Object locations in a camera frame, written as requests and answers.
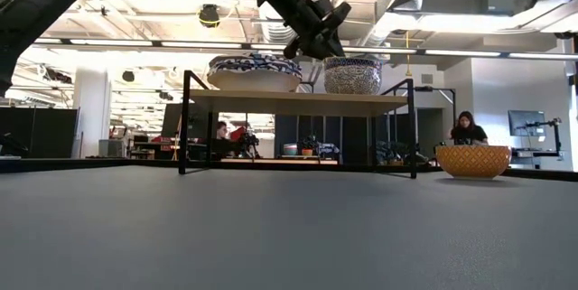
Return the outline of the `wooden shelf with black frame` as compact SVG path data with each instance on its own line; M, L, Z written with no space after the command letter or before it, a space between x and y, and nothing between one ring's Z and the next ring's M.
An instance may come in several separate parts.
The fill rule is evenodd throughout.
M190 165L188 156L189 137L188 121L190 102L201 106L207 111L208 125L206 136L205 159L200 162L202 168L232 168L232 169L290 169L297 170L297 164L257 163L251 161L242 164L239 161L214 161L213 138L216 136L213 118L215 113L254 113L254 114L281 114L288 116L310 117L364 117L368 120L370 145L368 149L369 164L365 167L347 167L347 172L372 173L407 173L411 179L417 177L416 164L416 122L415 122L415 89L414 81L405 79L380 95L349 95L349 94L320 94L320 93L289 93L268 91L221 91L208 89L202 80L191 70L183 73L183 100L182 121L179 138L178 170L186 174ZM380 166L377 163L377 117L407 107L410 124L410 164L404 166Z

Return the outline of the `blue and white patterned plate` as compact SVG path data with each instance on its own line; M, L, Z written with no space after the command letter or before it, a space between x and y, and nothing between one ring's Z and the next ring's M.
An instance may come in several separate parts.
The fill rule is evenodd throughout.
M209 66L214 70L275 70L297 73L302 71L302 67L299 64L285 57L259 53L218 56L210 61Z

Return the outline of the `small potted plant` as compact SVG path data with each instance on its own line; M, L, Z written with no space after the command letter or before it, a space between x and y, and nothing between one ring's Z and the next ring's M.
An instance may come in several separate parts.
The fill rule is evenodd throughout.
M319 147L316 136L309 135L300 141L301 152L303 156L314 156Z

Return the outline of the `black partition panel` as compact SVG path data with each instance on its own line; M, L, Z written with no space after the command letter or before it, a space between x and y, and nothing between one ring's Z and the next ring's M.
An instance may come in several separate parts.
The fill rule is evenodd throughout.
M77 109L0 108L0 155L71 158Z

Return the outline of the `white shallow bowl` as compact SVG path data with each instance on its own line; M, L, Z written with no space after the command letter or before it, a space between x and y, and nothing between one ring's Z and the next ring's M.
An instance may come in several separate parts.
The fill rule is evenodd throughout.
M275 70L215 70L207 80L221 90L271 92L295 91L302 81L298 76Z

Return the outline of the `orange bowl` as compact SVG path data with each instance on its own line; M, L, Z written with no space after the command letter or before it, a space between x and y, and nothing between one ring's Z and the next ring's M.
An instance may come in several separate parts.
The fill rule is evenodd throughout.
M493 179L504 173L512 152L504 145L438 145L438 164L454 178Z

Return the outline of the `grey floral patterned bowl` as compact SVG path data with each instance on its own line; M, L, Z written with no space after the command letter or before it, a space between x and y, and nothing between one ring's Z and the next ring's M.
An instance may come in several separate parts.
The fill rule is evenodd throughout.
M369 64L347 64L324 69L327 93L375 95L382 86L382 67Z

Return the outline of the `black computer monitor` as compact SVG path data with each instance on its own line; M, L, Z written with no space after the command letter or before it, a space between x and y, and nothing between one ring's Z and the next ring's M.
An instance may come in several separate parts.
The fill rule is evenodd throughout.
M204 139L208 135L216 135L218 114L213 114L212 126L209 127L209 112L195 103L190 103L187 119L182 118L182 104L167 104L165 106L161 136L176 137L180 131L182 120L187 122L189 139Z

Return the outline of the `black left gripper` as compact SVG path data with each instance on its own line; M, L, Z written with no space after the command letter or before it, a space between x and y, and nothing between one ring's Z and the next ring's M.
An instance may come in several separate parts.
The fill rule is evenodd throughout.
M316 58L324 60L330 57L344 57L337 28L327 23L332 15L332 3L290 3L288 5L288 25L299 35L284 48L284 56L293 59L297 55L315 57L314 38L317 37Z

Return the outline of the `long ceiling light strip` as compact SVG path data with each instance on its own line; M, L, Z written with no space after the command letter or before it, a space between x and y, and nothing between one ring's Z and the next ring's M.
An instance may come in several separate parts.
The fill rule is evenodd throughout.
M103 40L103 39L59 39L39 38L33 46L74 49L74 50L121 50L121 51L283 51L285 46L274 43L246 42L167 42L141 40ZM445 50L398 47L363 47L344 46L347 54L379 54L379 55L409 55L430 57L463 57L463 58L495 58L504 60L532 61L578 61L577 53L551 53L527 51L477 51L477 50Z

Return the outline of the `black metal table frame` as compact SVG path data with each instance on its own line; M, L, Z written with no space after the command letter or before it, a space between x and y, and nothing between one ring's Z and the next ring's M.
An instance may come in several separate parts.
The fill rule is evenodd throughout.
M182 170L179 162L164 160L136 160L136 159L2 159L0 173L28 173L59 170L109 168L121 166L145 166L158 168L175 168ZM347 166L335 164L261 164L261 163L226 163L226 162L188 162L184 166L184 173L208 169L231 170L272 170L272 171L327 171L347 173L387 173L409 174L416 178L419 173L438 173L439 167L417 167L414 170L409 166ZM507 169L501 174L505 177L539 179L563 182L578 182L578 173L568 171Z

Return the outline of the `grey computer monitor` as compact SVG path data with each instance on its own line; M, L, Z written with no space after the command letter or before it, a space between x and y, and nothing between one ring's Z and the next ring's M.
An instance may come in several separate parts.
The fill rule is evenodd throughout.
M511 136L546 136L541 123L545 123L543 111L509 110L508 126Z

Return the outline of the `silver corrugated ceiling duct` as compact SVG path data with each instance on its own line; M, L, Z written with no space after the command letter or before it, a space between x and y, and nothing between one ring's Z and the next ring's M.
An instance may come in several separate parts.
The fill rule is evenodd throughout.
M283 50L287 43L289 43L296 33L289 26L285 26L282 16L271 6L268 2L264 2L259 6L259 18L261 19L261 29L265 42L282 44L281 51L275 53L273 51L254 52L259 54L270 54L284 57ZM302 79L302 72L285 72L298 76Z

